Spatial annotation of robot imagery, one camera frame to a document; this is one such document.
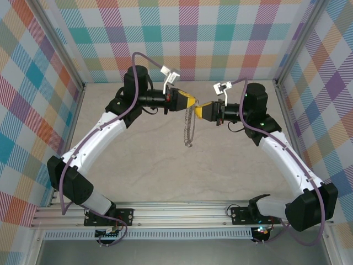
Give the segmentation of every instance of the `black mounting plate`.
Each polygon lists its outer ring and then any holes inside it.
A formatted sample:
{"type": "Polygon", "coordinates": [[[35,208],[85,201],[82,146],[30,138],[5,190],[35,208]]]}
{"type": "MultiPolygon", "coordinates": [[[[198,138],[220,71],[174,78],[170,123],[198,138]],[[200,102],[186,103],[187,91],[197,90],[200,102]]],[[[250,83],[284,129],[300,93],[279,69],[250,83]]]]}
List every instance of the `black mounting plate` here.
{"type": "MultiPolygon", "coordinates": [[[[248,207],[231,207],[231,218],[233,225],[272,225],[272,219],[269,216],[261,216],[259,221],[255,222],[248,207]]],[[[275,217],[273,217],[273,222],[275,225],[280,224],[279,219],[275,217]]]]}
{"type": "MultiPolygon", "coordinates": [[[[96,216],[90,211],[85,212],[85,215],[84,226],[116,226],[116,221],[96,216]]],[[[124,221],[127,226],[131,226],[133,221],[133,209],[116,209],[114,218],[124,221]]]]}

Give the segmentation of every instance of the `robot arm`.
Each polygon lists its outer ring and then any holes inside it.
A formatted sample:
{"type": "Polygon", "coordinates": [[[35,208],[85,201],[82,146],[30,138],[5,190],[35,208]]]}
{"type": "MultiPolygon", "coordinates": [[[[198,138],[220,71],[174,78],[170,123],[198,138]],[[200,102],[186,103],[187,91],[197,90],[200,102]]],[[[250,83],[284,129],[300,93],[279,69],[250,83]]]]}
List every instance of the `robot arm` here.
{"type": "Polygon", "coordinates": [[[63,194],[77,205],[82,205],[98,214],[110,217],[116,216],[115,204],[101,195],[84,177],[91,165],[113,139],[124,132],[142,114],[143,107],[164,108],[164,113],[167,114],[168,111],[175,112],[186,109],[196,102],[194,97],[177,88],[164,86],[164,90],[153,89],[147,69],[143,66],[136,66],[136,70],[139,93],[135,107],[122,119],[107,126],[107,123],[128,109],[135,96],[135,81],[132,67],[130,67],[124,76],[124,87],[110,101],[105,108],[105,113],[102,114],[91,131],[61,158],[52,156],[47,163],[51,185],[59,190],[63,169],[69,159],[72,158],[73,160],[65,173],[63,194]],[[87,137],[93,131],[97,132],[91,137],[87,137]],[[79,145],[82,145],[79,153],[74,155],[79,145]]]}
{"type": "MultiPolygon", "coordinates": [[[[215,91],[219,95],[230,87],[227,83],[219,83],[215,85],[215,91]]],[[[294,229],[303,231],[320,223],[321,217],[319,200],[310,180],[313,180],[316,184],[323,198],[326,220],[333,216],[338,191],[332,183],[324,184],[294,152],[284,133],[281,132],[279,124],[266,113],[267,99],[268,95],[264,86],[258,83],[248,84],[243,104],[243,116],[247,124],[266,131],[285,143],[286,147],[282,147],[273,138],[257,131],[245,128],[245,133],[275,162],[287,180],[295,199],[277,199],[270,194],[263,194],[249,201],[248,210],[255,222],[259,220],[260,216],[273,216],[287,219],[294,229]],[[305,173],[287,152],[287,149],[291,150],[300,163],[304,165],[304,168],[309,172],[309,178],[305,176],[305,173]]],[[[196,107],[196,115],[200,119],[215,121],[217,126],[224,121],[234,123],[240,121],[239,104],[229,104],[222,100],[208,102],[196,107]]]]}

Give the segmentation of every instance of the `checkered pattern backdrop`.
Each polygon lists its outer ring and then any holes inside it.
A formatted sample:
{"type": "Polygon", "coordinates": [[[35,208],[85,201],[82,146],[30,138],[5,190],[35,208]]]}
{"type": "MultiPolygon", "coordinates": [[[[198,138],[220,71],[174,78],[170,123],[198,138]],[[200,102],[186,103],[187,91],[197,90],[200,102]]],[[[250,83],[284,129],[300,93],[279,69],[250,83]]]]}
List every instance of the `checkered pattern backdrop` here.
{"type": "Polygon", "coordinates": [[[339,190],[335,221],[353,258],[353,0],[330,1],[284,86],[307,164],[339,190]]]}
{"type": "MultiPolygon", "coordinates": [[[[180,69],[185,81],[273,79],[315,0],[40,2],[82,78],[120,82],[134,51],[180,69]]],[[[141,58],[137,63],[150,69],[154,81],[163,80],[154,65],[141,58]]]]}
{"type": "Polygon", "coordinates": [[[25,0],[0,0],[0,264],[50,193],[46,162],[61,153],[79,95],[25,0]]]}

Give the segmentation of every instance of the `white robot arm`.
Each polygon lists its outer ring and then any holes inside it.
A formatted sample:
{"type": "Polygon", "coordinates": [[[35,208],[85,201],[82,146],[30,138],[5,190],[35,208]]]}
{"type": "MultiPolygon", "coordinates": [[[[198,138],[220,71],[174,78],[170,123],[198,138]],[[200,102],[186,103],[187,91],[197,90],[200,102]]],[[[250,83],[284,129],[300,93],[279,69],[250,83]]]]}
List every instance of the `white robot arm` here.
{"type": "MultiPolygon", "coordinates": [[[[226,90],[232,87],[232,84],[234,82],[218,83],[214,86],[214,89],[217,95],[225,94],[226,90]]],[[[332,218],[338,196],[336,187],[332,183],[324,184],[304,164],[287,141],[284,133],[281,132],[279,124],[266,113],[268,95],[265,92],[265,87],[258,83],[248,84],[244,95],[243,119],[248,126],[250,125],[249,127],[255,129],[249,129],[246,126],[245,133],[275,162],[294,195],[294,199],[274,198],[270,194],[263,194],[251,199],[248,211],[253,221],[261,222],[261,217],[273,216],[288,220],[297,231],[303,231],[320,223],[320,203],[312,182],[317,186],[323,199],[325,219],[332,218]],[[275,139],[284,143],[284,146],[280,145],[275,139]],[[294,157],[290,155],[288,150],[293,153],[294,157]],[[309,173],[309,176],[304,173],[303,169],[309,173]]],[[[196,115],[199,119],[215,121],[217,125],[221,125],[224,121],[236,123],[241,120],[239,108],[240,105],[237,103],[219,100],[196,107],[196,115]]]]}

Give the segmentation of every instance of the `metal rod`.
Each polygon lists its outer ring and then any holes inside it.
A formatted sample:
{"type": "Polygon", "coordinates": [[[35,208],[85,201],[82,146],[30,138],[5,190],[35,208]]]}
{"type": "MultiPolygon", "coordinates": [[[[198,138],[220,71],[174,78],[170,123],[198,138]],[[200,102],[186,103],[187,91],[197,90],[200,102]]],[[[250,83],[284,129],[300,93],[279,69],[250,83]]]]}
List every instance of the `metal rod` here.
{"type": "Polygon", "coordinates": [[[283,119],[284,119],[286,127],[287,127],[288,135],[291,140],[292,147],[293,147],[294,151],[299,155],[299,157],[301,159],[303,159],[303,153],[302,153],[302,150],[300,149],[300,145],[298,143],[298,138],[297,138],[296,131],[294,129],[294,125],[293,125],[291,118],[289,116],[288,107],[285,103],[285,99],[284,99],[282,90],[278,87],[278,84],[276,84],[276,81],[274,81],[274,87],[275,87],[277,99],[278,99],[278,102],[280,104],[280,108],[282,111],[283,119]]]}
{"type": "MultiPolygon", "coordinates": [[[[247,206],[247,200],[221,202],[132,202],[116,203],[117,208],[133,208],[133,224],[129,229],[150,228],[216,228],[253,227],[256,225],[232,225],[226,215],[231,204],[247,206]]],[[[38,208],[33,219],[33,229],[92,229],[83,226],[84,211],[73,205],[65,216],[58,204],[38,208]]]]}
{"type": "Polygon", "coordinates": [[[326,6],[330,0],[317,0],[315,6],[313,7],[313,10],[304,25],[298,40],[290,53],[287,62],[285,63],[279,77],[278,77],[278,83],[282,85],[283,81],[286,79],[286,77],[289,75],[290,71],[292,70],[293,65],[295,64],[300,52],[302,51],[303,47],[307,43],[311,33],[313,32],[316,23],[318,22],[319,18],[321,17],[322,13],[325,11],[326,6]]]}
{"type": "Polygon", "coordinates": [[[63,62],[63,65],[67,69],[68,73],[72,77],[75,85],[83,90],[83,80],[81,79],[79,73],[76,70],[71,58],[66,52],[66,49],[61,42],[59,36],[56,33],[56,30],[53,28],[49,18],[45,14],[40,3],[37,0],[26,0],[28,6],[32,10],[34,16],[38,20],[39,24],[42,26],[45,35],[50,40],[51,45],[54,47],[55,51],[57,52],[59,58],[63,62]]]}

